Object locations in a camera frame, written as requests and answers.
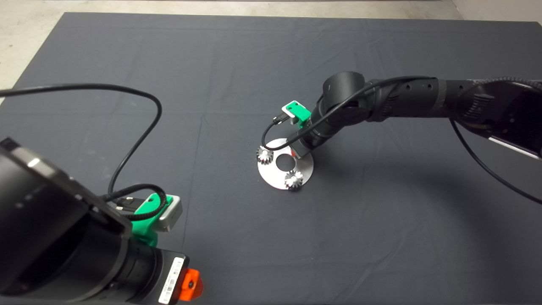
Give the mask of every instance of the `small metal gear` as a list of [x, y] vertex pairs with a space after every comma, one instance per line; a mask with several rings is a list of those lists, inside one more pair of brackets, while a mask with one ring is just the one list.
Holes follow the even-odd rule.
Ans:
[[256, 159], [262, 164], [269, 164], [273, 160], [273, 151], [260, 146], [256, 152]]
[[303, 184], [303, 174], [297, 170], [287, 172], [284, 184], [288, 190], [297, 190]]

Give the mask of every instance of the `table surface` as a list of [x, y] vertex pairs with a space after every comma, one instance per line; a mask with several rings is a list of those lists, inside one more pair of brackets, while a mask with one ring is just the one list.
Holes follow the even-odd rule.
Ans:
[[[159, 247], [202, 272], [196, 304], [539, 303], [542, 207], [479, 168], [447, 120], [345, 128], [313, 153], [297, 193], [263, 182], [254, 156], [280, 107], [312, 107], [334, 73], [542, 79], [540, 54], [537, 23], [69, 13], [16, 86], [111, 82], [163, 102], [118, 187], [181, 196], [184, 213]], [[103, 193], [153, 114], [117, 93], [10, 98], [0, 136]], [[540, 162], [466, 138], [542, 196]]]

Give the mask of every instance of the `concrete floor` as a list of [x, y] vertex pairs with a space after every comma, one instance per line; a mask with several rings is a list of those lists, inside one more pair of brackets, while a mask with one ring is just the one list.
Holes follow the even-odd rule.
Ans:
[[0, 0], [0, 11], [2, 12], [0, 88], [13, 86], [66, 11], [542, 22], [541, 0], [344, 2]]

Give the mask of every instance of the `black cable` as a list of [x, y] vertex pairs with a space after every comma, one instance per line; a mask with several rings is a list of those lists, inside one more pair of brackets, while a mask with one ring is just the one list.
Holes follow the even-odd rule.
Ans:
[[461, 134], [461, 132], [457, 128], [457, 124], [455, 124], [455, 121], [452, 118], [450, 118], [450, 123], [451, 123], [451, 127], [455, 131], [455, 134], [459, 138], [459, 141], [461, 141], [461, 144], [463, 144], [463, 146], [465, 147], [465, 149], [467, 150], [469, 155], [474, 159], [474, 161], [476, 161], [478, 163], [479, 166], [481, 166], [489, 175], [491, 175], [491, 177], [497, 179], [497, 181], [501, 182], [503, 185], [505, 185], [509, 189], [513, 190], [514, 192], [520, 194], [521, 196], [542, 205], [542, 200], [541, 199], [538, 199], [538, 198], [536, 198], [535, 196], [533, 196], [531, 194], [527, 194], [524, 191], [522, 191], [521, 189], [513, 186], [508, 181], [504, 180], [501, 176], [499, 176], [494, 171], [492, 171], [489, 167], [487, 167], [487, 165], [485, 165], [485, 163], [483, 163], [482, 160], [480, 160], [478, 158], [476, 153], [474, 153], [474, 151], [470, 148], [469, 144], [467, 143], [467, 141], [465, 141], [465, 138], [463, 138], [463, 135]]
[[312, 124], [311, 126], [307, 127], [307, 128], [304, 128], [304, 130], [302, 132], [300, 132], [297, 136], [295, 136], [293, 139], [291, 139], [290, 141], [284, 143], [283, 145], [280, 145], [278, 147], [268, 147], [267, 144], [266, 144], [266, 136], [267, 136], [267, 133], [269, 132], [269, 130], [274, 126], [276, 125], [277, 123], [276, 122], [272, 122], [269, 126], [267, 126], [267, 128], [265, 129], [265, 131], [263, 132], [263, 135], [262, 135], [262, 146], [267, 149], [267, 150], [279, 150], [279, 149], [283, 149], [287, 146], [290, 146], [292, 145], [292, 143], [294, 143], [295, 141], [301, 139], [302, 137], [304, 137], [304, 135], [308, 134], [309, 132], [311, 132], [313, 129], [315, 129], [318, 125], [320, 125], [323, 121], [327, 120], [330, 116], [332, 116], [335, 112], [339, 111], [339, 109], [341, 107], [343, 107], [344, 105], [346, 105], [348, 102], [350, 102], [352, 99], [358, 97], [360, 94], [363, 94], [373, 88], [376, 88], [376, 87], [380, 87], [380, 86], [385, 86], [385, 85], [389, 85], [389, 84], [393, 84], [395, 82], [400, 82], [400, 81], [408, 81], [408, 80], [414, 80], [414, 79], [432, 79], [434, 77], [426, 77], [426, 76], [403, 76], [403, 77], [395, 77], [395, 78], [388, 78], [388, 79], [385, 79], [385, 80], [381, 80], [381, 81], [378, 81], [378, 82], [375, 82], [374, 84], [371, 84], [369, 86], [365, 86], [363, 88], [361, 88], [360, 90], [358, 90], [357, 92], [355, 92], [354, 94], [352, 94], [351, 96], [347, 97], [345, 100], [343, 100], [339, 105], [337, 105], [335, 108], [333, 108], [330, 112], [326, 113], [323, 117], [321, 117], [318, 121], [316, 121], [314, 124]]
[[150, 190], [154, 191], [155, 193], [157, 193], [158, 197], [160, 197], [160, 205], [152, 212], [148, 212], [148, 213], [144, 213], [144, 214], [125, 215], [125, 217], [128, 218], [131, 221], [145, 220], [145, 219], [149, 219], [151, 217], [156, 216], [166, 205], [166, 193], [164, 192], [163, 189], [161, 189], [157, 185], [152, 185], [152, 184], [148, 184], [148, 183], [132, 185], [132, 186], [129, 186], [127, 188], [123, 188], [121, 190], [118, 190], [118, 191], [115, 191], [115, 192], [112, 192], [112, 193], [109, 193], [109, 194], [106, 194], [106, 195], [102, 195], [102, 196], [100, 196], [100, 198], [105, 202], [113, 201], [115, 199], [124, 197], [126, 195], [130, 195], [130, 194], [132, 194], [134, 192], [137, 192], [139, 190], [142, 190], [142, 189], [150, 189]]
[[111, 180], [109, 181], [109, 186], [107, 187], [107, 192], [111, 193], [113, 192], [115, 182], [117, 181], [120, 171], [123, 169], [124, 165], [126, 165], [126, 162], [128, 162], [128, 159], [130, 159], [130, 157], [133, 155], [136, 149], [138, 149], [138, 147], [141, 145], [143, 140], [149, 135], [149, 133], [152, 131], [152, 129], [156, 126], [156, 124], [160, 120], [160, 116], [162, 116], [162, 104], [160, 103], [160, 100], [158, 100], [157, 97], [144, 91], [140, 91], [140, 90], [133, 89], [130, 87], [119, 86], [119, 85], [92, 84], [92, 83], [90, 84], [59, 84], [59, 85], [27, 87], [27, 88], [20, 88], [20, 89], [6, 89], [6, 90], [0, 90], [0, 97], [12, 97], [12, 96], [21, 96], [25, 94], [55, 92], [55, 91], [72, 91], [72, 90], [118, 91], [118, 92], [124, 92], [128, 94], [134, 94], [137, 96], [148, 98], [156, 104], [157, 111], [156, 111], [154, 120], [152, 120], [149, 127], [147, 127], [145, 132], [143, 132], [143, 134], [135, 142], [134, 146], [132, 146], [132, 148], [128, 151], [126, 156], [124, 156], [122, 161], [120, 161], [119, 165], [113, 172], [113, 175], [111, 176]]

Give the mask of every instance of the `center hole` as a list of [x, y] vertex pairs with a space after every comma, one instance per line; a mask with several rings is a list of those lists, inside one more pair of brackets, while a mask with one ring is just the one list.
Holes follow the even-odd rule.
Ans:
[[283, 154], [276, 158], [276, 166], [279, 170], [290, 171], [295, 167], [295, 160], [291, 155]]

